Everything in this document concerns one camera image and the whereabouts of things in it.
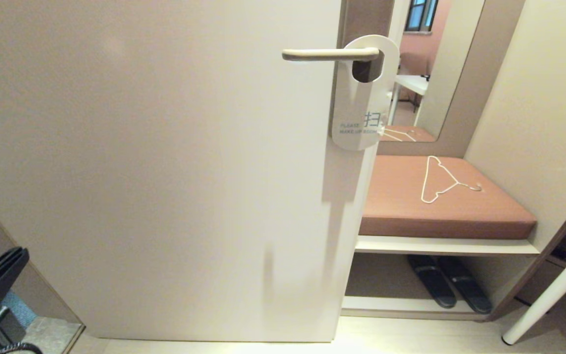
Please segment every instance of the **mirror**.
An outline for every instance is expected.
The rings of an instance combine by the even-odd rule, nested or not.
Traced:
[[[400,38],[400,65],[381,140],[434,142],[452,103],[484,0],[406,0],[401,7],[397,3],[389,37]]]

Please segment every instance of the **cable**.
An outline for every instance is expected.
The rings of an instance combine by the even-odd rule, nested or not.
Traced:
[[[20,352],[22,350],[26,350],[28,352],[32,352],[34,354],[43,354],[41,350],[34,344],[31,343],[14,343],[7,347],[0,349],[0,354],[6,354],[11,352]]]

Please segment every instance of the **window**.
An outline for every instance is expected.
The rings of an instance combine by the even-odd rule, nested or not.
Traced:
[[[407,13],[405,30],[408,32],[429,32],[434,23],[438,0],[412,0]]]

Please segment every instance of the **lever handle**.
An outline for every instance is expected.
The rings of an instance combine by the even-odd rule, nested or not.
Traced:
[[[373,47],[361,49],[283,49],[283,59],[292,62],[371,61],[378,56],[379,49]]]

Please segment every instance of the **beige wall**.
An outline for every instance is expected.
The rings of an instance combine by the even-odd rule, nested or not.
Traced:
[[[514,260],[499,278],[490,258],[470,266],[511,298],[555,246],[566,222],[566,1],[527,0],[490,99],[465,156],[537,216],[531,237],[543,254]]]
[[[452,0],[438,0],[430,35],[403,34],[400,45],[400,74],[430,74],[445,30]]]

